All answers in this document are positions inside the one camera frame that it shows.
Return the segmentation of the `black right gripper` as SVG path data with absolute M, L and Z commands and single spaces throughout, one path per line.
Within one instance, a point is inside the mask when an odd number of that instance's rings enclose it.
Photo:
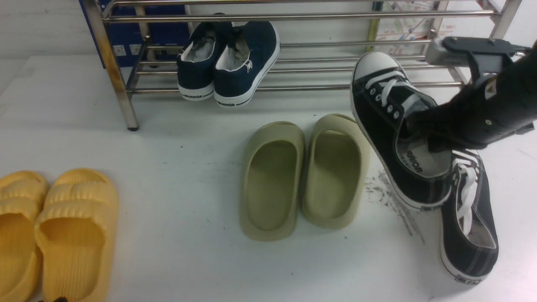
M 449 103 L 411 113 L 411 135 L 428 136 L 430 153 L 484 149 L 491 143 L 533 128 L 536 120 L 536 69 L 471 81 Z

